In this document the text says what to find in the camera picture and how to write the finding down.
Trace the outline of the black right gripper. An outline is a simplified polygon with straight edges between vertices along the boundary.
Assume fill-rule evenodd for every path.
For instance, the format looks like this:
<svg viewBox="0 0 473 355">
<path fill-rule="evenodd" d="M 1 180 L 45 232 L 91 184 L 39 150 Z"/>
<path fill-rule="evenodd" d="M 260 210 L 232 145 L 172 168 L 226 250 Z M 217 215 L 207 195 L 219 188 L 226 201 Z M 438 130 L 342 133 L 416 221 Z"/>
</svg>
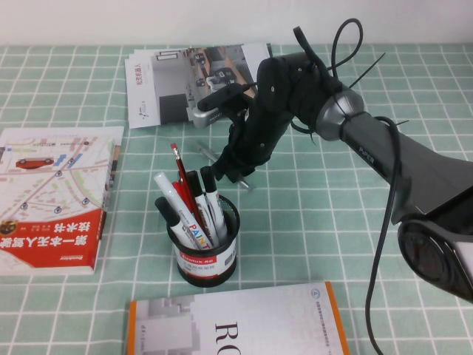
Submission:
<svg viewBox="0 0 473 355">
<path fill-rule="evenodd" d="M 310 130 L 329 99 L 348 89 L 321 74 L 305 53 L 265 59 L 257 71 L 258 93 L 248 103 L 248 118 L 234 124 L 228 144 L 212 165 L 214 177 L 243 181 L 269 161 L 293 118 Z"/>
</svg>

